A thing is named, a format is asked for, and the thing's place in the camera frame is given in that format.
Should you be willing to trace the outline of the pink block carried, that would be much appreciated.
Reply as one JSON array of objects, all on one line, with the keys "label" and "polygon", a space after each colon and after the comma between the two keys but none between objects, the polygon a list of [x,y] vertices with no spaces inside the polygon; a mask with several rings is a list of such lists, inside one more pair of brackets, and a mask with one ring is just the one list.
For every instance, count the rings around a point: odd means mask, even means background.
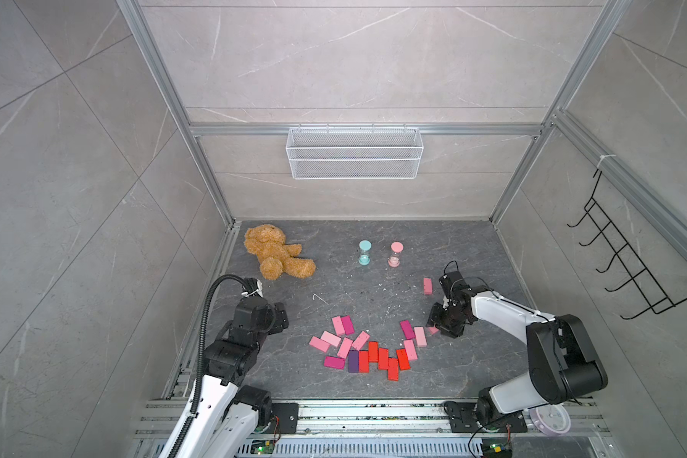
[{"label": "pink block carried", "polygon": [[416,326],[416,328],[414,328],[414,334],[415,334],[416,345],[418,347],[426,347],[427,346],[427,336],[426,336],[425,328],[423,328],[422,326]]},{"label": "pink block carried", "polygon": [[423,279],[423,291],[426,296],[430,296],[433,293],[432,280],[430,278]]}]

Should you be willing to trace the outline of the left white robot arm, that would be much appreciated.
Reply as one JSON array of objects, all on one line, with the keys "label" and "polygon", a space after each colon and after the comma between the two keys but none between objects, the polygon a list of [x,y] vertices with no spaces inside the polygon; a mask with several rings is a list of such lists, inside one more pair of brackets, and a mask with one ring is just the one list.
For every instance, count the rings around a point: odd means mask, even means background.
[{"label": "left white robot arm", "polygon": [[200,374],[162,457],[234,457],[255,429],[272,422],[268,391],[244,385],[266,338],[288,329],[283,303],[243,298],[202,351]]}]

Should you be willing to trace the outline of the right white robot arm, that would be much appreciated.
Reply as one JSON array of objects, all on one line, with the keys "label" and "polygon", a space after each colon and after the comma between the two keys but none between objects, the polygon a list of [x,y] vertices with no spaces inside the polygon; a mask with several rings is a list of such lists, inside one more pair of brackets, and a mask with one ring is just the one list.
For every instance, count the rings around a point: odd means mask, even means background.
[{"label": "right white robot arm", "polygon": [[444,299],[433,305],[428,327],[455,339],[466,326],[484,321],[527,348],[527,372],[479,392],[475,418],[480,427],[500,429],[523,410],[561,405],[606,389],[607,371],[580,318],[528,308],[486,282],[472,286],[458,270],[446,271],[438,282]]}]

